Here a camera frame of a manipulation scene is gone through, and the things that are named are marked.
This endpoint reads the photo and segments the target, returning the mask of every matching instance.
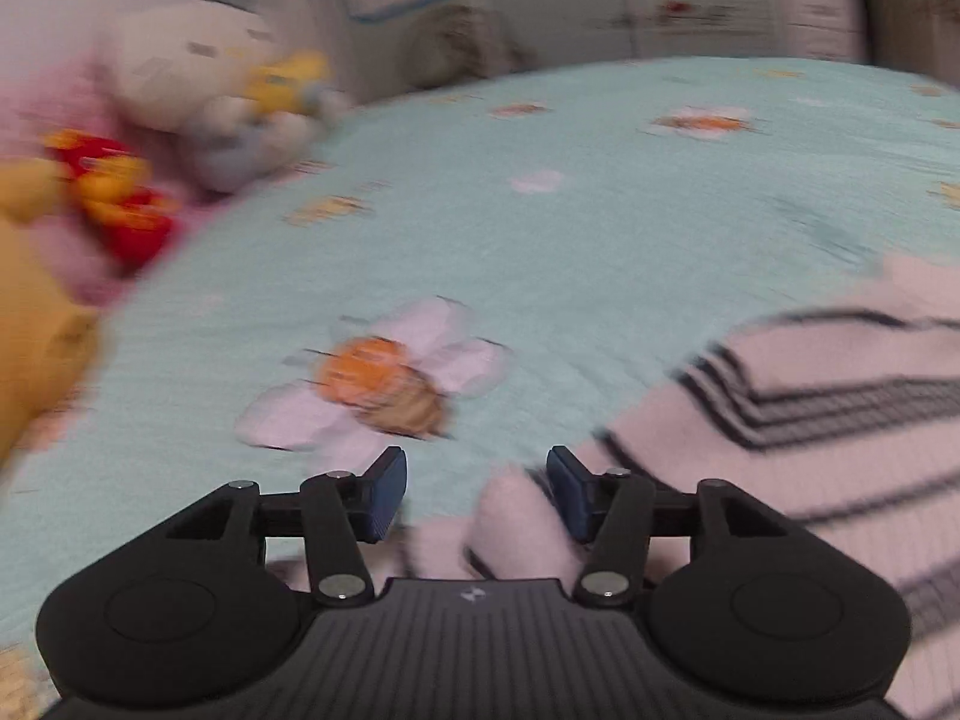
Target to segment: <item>plush toy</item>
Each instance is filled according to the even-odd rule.
[[[46,145],[66,165],[76,208],[123,274],[138,271],[171,242],[175,209],[144,188],[145,160],[123,143],[71,129],[51,135]]]
[[[328,78],[323,55],[298,52],[254,70],[241,97],[210,100],[181,132],[200,184],[231,193],[304,157],[350,108]]]
[[[27,427],[66,399],[95,360],[98,314],[70,301],[21,227],[64,204],[50,160],[0,164],[0,471]]]
[[[251,71],[280,57],[253,0],[195,0],[133,13],[109,33],[112,96],[133,124],[177,132],[218,95],[238,95]]]

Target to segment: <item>bed sheet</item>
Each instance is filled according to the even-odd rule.
[[[89,410],[0,507],[0,643],[29,640],[59,581],[225,481],[295,490],[317,452],[246,445],[236,420],[363,322],[402,336],[402,307],[440,295],[469,308],[466,338],[509,351],[475,396],[435,392],[443,437],[397,441],[416,521],[466,514],[498,464],[577,445],[738,322],[840,292],[886,250],[953,255],[957,122],[960,95],[917,76],[704,58],[362,111],[316,172],[244,200],[114,319]],[[469,346],[448,341],[418,359],[440,370]],[[376,422],[341,412],[360,435]]]

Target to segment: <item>red object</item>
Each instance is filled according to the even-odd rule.
[[[139,271],[171,242],[178,225],[163,197],[136,185],[149,168],[123,143],[66,130],[47,145],[68,168],[78,210],[123,272]]]

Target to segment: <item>white drawer unit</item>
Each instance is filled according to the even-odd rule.
[[[784,0],[784,20],[800,26],[861,32],[862,0]]]
[[[787,51],[791,56],[833,62],[866,61],[864,39],[860,32],[801,25],[787,25],[785,30]]]

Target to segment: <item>silver rivet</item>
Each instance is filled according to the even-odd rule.
[[[320,580],[317,589],[328,598],[339,598],[341,601],[347,598],[355,598],[367,589],[366,581],[353,574],[334,574]]]
[[[580,586],[590,595],[613,598],[614,595],[620,595],[630,589],[630,580],[614,571],[597,571],[587,574],[580,581]]]

